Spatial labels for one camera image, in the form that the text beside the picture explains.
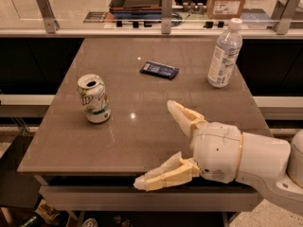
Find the cardboard box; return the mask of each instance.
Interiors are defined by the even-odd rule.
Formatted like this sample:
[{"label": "cardboard box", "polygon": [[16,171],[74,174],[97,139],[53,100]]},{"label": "cardboard box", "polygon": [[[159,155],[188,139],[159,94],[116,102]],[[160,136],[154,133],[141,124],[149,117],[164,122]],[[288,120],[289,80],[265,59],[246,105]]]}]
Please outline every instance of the cardboard box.
[{"label": "cardboard box", "polygon": [[210,19],[240,18],[245,0],[207,0],[206,12]]}]

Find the can top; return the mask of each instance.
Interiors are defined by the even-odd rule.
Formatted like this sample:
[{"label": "can top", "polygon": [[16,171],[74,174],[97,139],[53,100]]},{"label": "can top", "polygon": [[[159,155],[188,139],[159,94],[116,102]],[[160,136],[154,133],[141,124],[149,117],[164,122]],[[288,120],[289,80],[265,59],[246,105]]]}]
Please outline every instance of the can top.
[{"label": "can top", "polygon": [[101,77],[96,74],[87,74],[78,80],[79,87],[83,89],[94,88],[100,84],[103,84],[103,81]]}]

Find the silver can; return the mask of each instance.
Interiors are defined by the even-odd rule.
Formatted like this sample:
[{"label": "silver can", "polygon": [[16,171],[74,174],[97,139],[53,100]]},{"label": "silver can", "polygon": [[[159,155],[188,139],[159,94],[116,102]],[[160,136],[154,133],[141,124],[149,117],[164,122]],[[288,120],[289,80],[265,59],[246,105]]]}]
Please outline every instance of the silver can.
[{"label": "silver can", "polygon": [[92,123],[106,121],[111,108],[100,76],[87,74],[78,80],[78,92],[87,119]]},{"label": "silver can", "polygon": [[98,227],[98,223],[94,218],[88,218],[83,224],[82,227]]}]

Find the white bottle cap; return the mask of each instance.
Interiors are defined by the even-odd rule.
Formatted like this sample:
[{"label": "white bottle cap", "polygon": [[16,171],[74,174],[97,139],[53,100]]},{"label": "white bottle cap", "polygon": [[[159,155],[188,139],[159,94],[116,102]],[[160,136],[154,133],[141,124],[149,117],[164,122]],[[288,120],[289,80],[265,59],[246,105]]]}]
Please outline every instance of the white bottle cap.
[{"label": "white bottle cap", "polygon": [[233,30],[240,30],[242,24],[242,19],[233,18],[230,20],[229,27]]}]

